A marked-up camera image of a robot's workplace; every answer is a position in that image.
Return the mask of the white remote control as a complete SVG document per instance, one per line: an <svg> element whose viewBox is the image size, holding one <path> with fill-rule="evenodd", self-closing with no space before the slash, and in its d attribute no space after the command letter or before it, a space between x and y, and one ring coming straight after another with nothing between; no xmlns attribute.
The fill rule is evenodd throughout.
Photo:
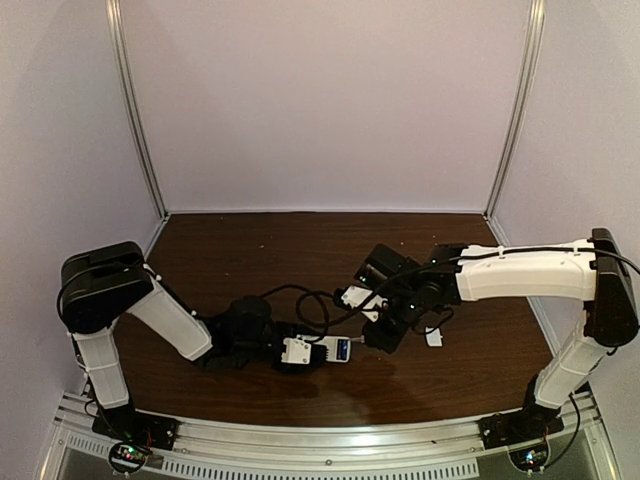
<svg viewBox="0 0 640 480"><path fill-rule="evenodd" d="M326 336L317 345L326 349L327 362L344 364L350 361L352 342L349 337Z"/></svg>

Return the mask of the white battery cover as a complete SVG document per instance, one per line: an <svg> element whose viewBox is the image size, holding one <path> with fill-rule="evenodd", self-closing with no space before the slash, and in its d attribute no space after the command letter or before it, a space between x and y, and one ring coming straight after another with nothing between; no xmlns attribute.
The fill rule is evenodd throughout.
<svg viewBox="0 0 640 480"><path fill-rule="evenodd" d="M443 346L443 337L439 328L431 328L425 331L425 343L431 348L440 348Z"/></svg>

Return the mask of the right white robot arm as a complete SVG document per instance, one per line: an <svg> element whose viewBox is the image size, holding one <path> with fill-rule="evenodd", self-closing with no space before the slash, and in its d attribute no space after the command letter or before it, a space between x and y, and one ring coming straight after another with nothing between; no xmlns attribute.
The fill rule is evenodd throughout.
<svg viewBox="0 0 640 480"><path fill-rule="evenodd" d="M365 314L365 344L387 353L424 315L463 302L511 297L582 302L583 319L531 380L523 407L509 417L518 429L539 433L606 355L638 335L632 266L605 228L557 245L437 245L423 263L378 244L355 274L357 285L341 300Z"/></svg>

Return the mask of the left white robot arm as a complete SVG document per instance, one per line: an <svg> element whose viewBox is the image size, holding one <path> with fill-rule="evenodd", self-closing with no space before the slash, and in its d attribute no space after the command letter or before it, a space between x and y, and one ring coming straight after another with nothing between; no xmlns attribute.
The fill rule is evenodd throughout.
<svg viewBox="0 0 640 480"><path fill-rule="evenodd" d="M132 402L114 340L124 315L140 320L205 371L265 360L281 373L305 373L327 362L328 349L314 334L274 320L270 304L260 296L237 299L212 317L199 315L167 288L132 241L65 260L56 305L97 402L106 410Z"/></svg>

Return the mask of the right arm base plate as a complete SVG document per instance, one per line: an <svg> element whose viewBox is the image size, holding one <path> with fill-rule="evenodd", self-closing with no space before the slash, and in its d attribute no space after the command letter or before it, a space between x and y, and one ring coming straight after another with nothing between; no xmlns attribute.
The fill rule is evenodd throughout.
<svg viewBox="0 0 640 480"><path fill-rule="evenodd" d="M542 413L528 414L523 410L483 417L477 425L485 449L541 440L564 429L559 416L547 418Z"/></svg>

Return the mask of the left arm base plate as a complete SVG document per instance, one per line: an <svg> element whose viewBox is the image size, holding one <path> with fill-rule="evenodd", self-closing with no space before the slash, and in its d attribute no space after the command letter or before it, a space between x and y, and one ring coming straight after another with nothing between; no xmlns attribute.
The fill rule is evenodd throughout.
<svg viewBox="0 0 640 480"><path fill-rule="evenodd" d="M179 422L170 417L136 412L133 420L124 427L116 421L108 422L102 416L93 421L94 433L115 440L126 441L146 449L171 451L177 436Z"/></svg>

